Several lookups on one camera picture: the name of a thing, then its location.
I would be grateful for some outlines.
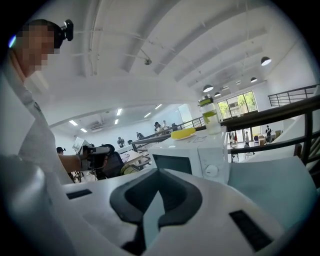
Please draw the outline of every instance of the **white floor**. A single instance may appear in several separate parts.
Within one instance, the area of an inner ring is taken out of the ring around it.
[[[244,142],[240,142],[238,144],[232,144],[232,147],[236,149],[242,149],[245,147],[245,144],[246,143]],[[249,142],[249,146],[253,148],[255,146],[255,143],[251,141]],[[240,153],[240,154],[234,155],[233,162],[240,163],[240,162],[243,162],[246,158],[250,158],[251,156],[252,156],[251,153],[247,153],[247,156],[245,153]],[[231,154],[228,154],[228,162],[231,163]]]

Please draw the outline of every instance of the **black slot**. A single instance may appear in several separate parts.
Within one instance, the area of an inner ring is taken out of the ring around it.
[[[229,215],[256,252],[272,242],[243,210],[231,212]]]
[[[92,192],[89,189],[84,189],[76,192],[67,193],[66,196],[71,200],[75,198],[84,197],[89,194],[92,194]]]

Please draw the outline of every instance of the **transparent bottle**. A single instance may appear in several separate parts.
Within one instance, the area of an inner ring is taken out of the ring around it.
[[[199,106],[208,134],[214,135],[221,133],[221,125],[214,105],[214,99],[209,94],[203,96],[199,100]]]

